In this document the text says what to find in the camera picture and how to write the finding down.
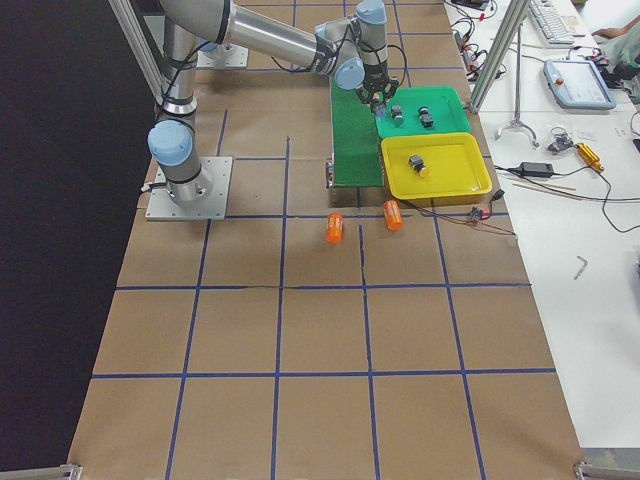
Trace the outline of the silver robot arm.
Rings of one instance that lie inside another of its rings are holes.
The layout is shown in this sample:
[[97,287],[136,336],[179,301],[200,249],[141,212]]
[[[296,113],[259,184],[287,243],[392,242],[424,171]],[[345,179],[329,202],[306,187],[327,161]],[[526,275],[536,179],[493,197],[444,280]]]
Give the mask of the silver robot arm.
[[295,73],[334,79],[353,91],[373,113],[399,86],[388,73],[387,16],[381,1],[362,1],[354,15],[326,22],[312,33],[264,16],[232,1],[164,1],[164,91],[148,134],[151,155],[177,203],[208,194],[195,132],[187,121],[196,111],[195,68],[199,52],[226,43],[292,64]]

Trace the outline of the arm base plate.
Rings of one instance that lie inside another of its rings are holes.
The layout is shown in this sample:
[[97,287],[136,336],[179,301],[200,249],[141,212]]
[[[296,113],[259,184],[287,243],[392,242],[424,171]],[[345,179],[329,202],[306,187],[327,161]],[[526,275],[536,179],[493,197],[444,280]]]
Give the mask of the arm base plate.
[[145,218],[149,221],[221,221],[226,217],[232,177],[232,157],[201,157],[201,171],[189,183],[169,182],[161,169],[150,192]]
[[208,45],[198,53],[198,70],[245,70],[249,50],[234,44]]

